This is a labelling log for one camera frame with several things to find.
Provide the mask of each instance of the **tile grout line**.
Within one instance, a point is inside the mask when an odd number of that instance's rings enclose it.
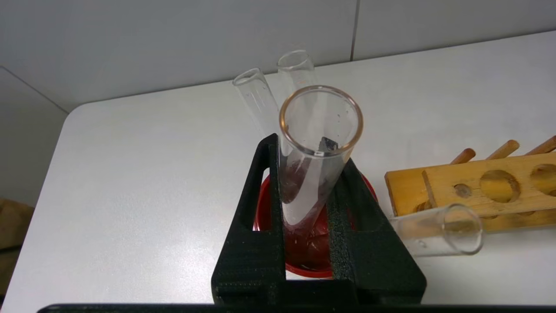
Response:
[[[359,21],[359,4],[361,0],[357,0],[357,4],[355,5],[355,21],[353,23],[353,37],[351,39],[351,54],[349,57],[350,62],[353,61],[353,54],[355,51],[355,35],[357,35],[357,23]]]
[[[17,78],[17,80],[19,80],[20,82],[24,83],[27,87],[31,88],[32,90],[34,90],[36,93],[38,93],[39,95],[41,95],[43,98],[45,98],[46,100],[48,100],[50,103],[52,103],[55,107],[57,107],[59,110],[61,110],[62,112],[66,113],[66,115],[69,115],[70,113],[66,110],[64,110],[64,108],[62,108],[61,106],[59,106],[56,102],[52,101],[49,97],[45,96],[42,92],[38,91],[35,87],[31,86],[30,84],[28,84],[25,80],[22,80],[19,76],[17,76],[16,74],[14,74],[14,72],[10,71],[8,68],[6,68],[5,66],[0,65],[0,69],[4,69],[6,72],[10,73],[13,77]]]

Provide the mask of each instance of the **white tabletop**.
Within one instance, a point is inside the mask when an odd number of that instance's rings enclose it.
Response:
[[[352,157],[391,215],[388,170],[523,154],[556,134],[556,32],[323,66],[361,106]],[[283,99],[276,75],[267,76]],[[86,104],[67,118],[2,312],[57,302],[212,303],[210,277],[260,138],[231,83]],[[556,228],[420,258],[426,304],[556,305]]]

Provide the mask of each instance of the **test tube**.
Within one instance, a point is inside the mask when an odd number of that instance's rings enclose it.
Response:
[[[396,217],[390,224],[415,257],[474,255],[483,246],[481,220],[463,204]]]
[[[287,95],[303,87],[317,85],[315,66],[305,50],[295,50],[278,59],[278,73]]]
[[[279,124],[278,178],[286,253],[303,253],[307,237],[361,137],[363,115],[345,92],[314,85],[286,99]]]
[[[267,137],[278,133],[278,106],[261,70],[254,68],[239,74],[232,84],[261,135]]]

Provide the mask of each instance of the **red plastic lid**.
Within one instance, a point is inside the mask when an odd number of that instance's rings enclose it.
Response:
[[[376,194],[367,178],[361,174],[363,181],[369,187],[369,191],[376,200]],[[257,203],[257,212],[255,214],[254,230],[267,231],[271,229],[270,218],[270,180],[267,177],[261,185],[259,193],[259,201]],[[331,278],[332,268],[330,264],[330,246],[328,237],[328,223],[326,217],[326,206],[321,210],[315,225],[313,226],[312,235],[307,240],[310,242],[309,248],[306,249],[307,255],[303,258],[295,258],[295,252],[289,251],[294,247],[288,244],[286,238],[286,269],[294,274],[311,277],[311,278]]]

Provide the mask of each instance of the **white wall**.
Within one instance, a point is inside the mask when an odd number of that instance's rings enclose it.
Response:
[[[298,48],[323,65],[554,29],[555,0],[0,0],[0,197],[36,204],[86,102],[272,72]]]
[[[66,115],[0,67],[0,198],[37,203]]]
[[[555,0],[361,0],[354,60],[550,30]]]

